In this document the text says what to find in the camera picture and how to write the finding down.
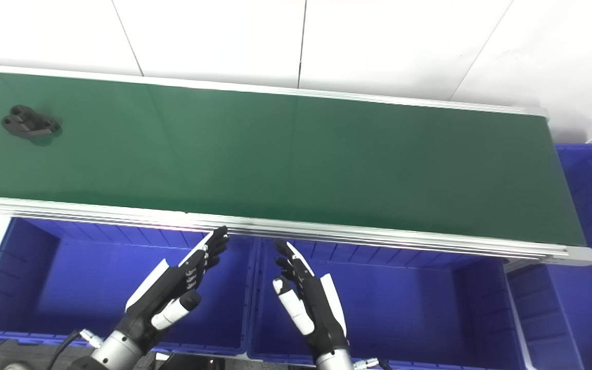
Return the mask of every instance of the blue storage crate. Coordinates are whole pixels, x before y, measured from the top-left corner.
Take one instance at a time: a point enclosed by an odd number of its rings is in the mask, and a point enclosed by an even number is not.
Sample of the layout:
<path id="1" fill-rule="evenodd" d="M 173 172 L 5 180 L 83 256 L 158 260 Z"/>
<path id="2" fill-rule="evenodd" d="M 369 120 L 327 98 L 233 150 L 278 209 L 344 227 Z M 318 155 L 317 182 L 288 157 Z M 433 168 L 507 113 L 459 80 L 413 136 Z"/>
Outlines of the blue storage crate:
<path id="1" fill-rule="evenodd" d="M 592 247 L 592 144 L 557 145 L 586 241 Z M 538 370 L 592 370 L 592 266 L 536 265 L 508 276 Z"/>
<path id="2" fill-rule="evenodd" d="M 394 368 L 524 368 L 500 258 L 292 241 L 317 276 L 330 273 L 351 354 Z M 258 256 L 249 358 L 311 365 L 273 290 L 273 241 Z"/>
<path id="3" fill-rule="evenodd" d="M 58 344 L 72 330 L 108 336 L 130 295 L 166 258 L 178 264 L 200 232 L 14 218 L 0 246 L 0 340 Z M 247 347 L 256 246 L 234 236 L 198 289 L 200 306 L 159 349 L 232 356 Z"/>

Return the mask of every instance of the robotic hand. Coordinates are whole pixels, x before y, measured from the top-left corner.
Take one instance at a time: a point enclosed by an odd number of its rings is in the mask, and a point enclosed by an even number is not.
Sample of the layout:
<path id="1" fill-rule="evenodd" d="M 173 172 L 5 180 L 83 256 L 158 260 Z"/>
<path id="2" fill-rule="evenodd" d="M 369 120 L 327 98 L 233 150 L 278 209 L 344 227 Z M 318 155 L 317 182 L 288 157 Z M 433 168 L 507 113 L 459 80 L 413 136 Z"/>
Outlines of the robotic hand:
<path id="1" fill-rule="evenodd" d="M 277 239 L 275 246 L 285 258 L 275 259 L 282 267 L 282 276 L 273 279 L 273 288 L 305 336 L 317 368 L 353 370 L 344 313 L 330 274 L 315 277 L 305 258 L 289 242 Z M 289 281 L 295 283 L 296 291 Z"/>
<path id="2" fill-rule="evenodd" d="M 130 370 L 166 333 L 167 328 L 200 303 L 195 292 L 205 271 L 226 249 L 228 229 L 220 227 L 200 241 L 179 265 L 162 260 L 127 301 L 113 333 L 90 356 L 68 370 Z"/>

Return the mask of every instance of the connector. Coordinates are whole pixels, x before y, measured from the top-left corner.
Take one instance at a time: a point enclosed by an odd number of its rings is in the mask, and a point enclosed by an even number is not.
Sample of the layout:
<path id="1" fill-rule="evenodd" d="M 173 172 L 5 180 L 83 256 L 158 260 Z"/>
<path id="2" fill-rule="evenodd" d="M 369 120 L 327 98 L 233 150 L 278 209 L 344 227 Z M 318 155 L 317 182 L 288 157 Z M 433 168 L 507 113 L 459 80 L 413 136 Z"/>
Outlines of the connector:
<path id="1" fill-rule="evenodd" d="M 103 340 L 100 337 L 97 337 L 97 335 L 94 335 L 91 330 L 83 329 L 79 332 L 79 335 L 81 335 L 82 338 L 94 348 L 99 348 L 102 346 Z"/>
<path id="2" fill-rule="evenodd" d="M 367 368 L 378 365 L 377 358 L 368 358 L 366 360 L 360 360 L 353 364 L 354 370 L 367 370 Z"/>

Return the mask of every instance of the black metal bracket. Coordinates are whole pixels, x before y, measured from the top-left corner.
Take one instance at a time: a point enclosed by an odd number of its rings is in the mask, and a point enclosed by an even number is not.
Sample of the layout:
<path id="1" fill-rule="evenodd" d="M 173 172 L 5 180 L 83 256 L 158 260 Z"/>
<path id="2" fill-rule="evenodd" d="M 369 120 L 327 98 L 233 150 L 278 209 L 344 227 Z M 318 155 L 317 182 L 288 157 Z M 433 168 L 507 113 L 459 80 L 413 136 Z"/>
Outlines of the black metal bracket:
<path id="1" fill-rule="evenodd" d="M 10 115 L 2 119 L 2 126 L 9 133 L 25 139 L 56 133 L 61 128 L 56 119 L 41 115 L 24 105 L 10 108 Z"/>

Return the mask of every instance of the white wall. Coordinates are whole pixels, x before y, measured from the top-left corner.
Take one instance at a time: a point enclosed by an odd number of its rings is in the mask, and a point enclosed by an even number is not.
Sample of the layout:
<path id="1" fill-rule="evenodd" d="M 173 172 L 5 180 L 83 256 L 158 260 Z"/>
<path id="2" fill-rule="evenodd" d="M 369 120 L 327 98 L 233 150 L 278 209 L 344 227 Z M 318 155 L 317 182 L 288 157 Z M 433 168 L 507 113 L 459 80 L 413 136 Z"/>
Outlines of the white wall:
<path id="1" fill-rule="evenodd" d="M 546 108 L 556 141 L 592 138 L 592 1 L 515 0 L 452 97 Z"/>
<path id="2" fill-rule="evenodd" d="M 0 65 L 139 75 L 107 0 L 0 0 Z"/>
<path id="3" fill-rule="evenodd" d="M 296 87 L 305 0 L 115 0 L 146 76 Z"/>

